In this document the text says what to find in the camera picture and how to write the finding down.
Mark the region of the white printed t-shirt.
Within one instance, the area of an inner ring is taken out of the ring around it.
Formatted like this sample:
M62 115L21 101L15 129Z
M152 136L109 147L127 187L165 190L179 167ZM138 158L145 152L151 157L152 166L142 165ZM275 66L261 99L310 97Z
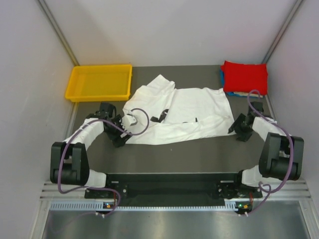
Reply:
M123 107L138 124L128 144L161 145L200 138L227 136L234 123L222 88L176 89L175 82L158 75L139 87Z

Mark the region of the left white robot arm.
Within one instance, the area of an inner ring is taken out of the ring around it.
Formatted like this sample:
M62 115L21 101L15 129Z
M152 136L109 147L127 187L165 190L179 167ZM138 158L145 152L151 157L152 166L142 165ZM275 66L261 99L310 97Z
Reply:
M87 149L101 134L106 133L114 147L124 146L131 137L123 133L122 117L110 103L101 103L95 113L89 114L69 138L55 142L51 147L50 180L52 183L95 187L101 197L109 197L113 185L107 175L90 169Z

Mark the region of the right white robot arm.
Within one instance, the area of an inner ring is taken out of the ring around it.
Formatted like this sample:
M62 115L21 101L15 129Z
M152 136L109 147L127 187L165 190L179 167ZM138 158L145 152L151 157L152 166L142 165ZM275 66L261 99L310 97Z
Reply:
M238 197L246 196L259 182L283 182L287 172L290 181L297 181L301 176L304 140L297 136L287 138L277 122L263 113L262 102L251 102L248 113L240 114L228 130L236 134L237 141L247 142L253 132L264 141L258 164L240 171L232 185Z

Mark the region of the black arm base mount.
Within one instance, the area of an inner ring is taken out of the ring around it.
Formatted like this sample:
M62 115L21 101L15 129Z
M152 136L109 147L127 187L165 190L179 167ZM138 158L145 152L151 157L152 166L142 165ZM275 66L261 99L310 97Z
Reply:
M123 199L140 195L207 195L213 199L260 199L256 187L244 186L238 173L112 173L106 187L121 193Z

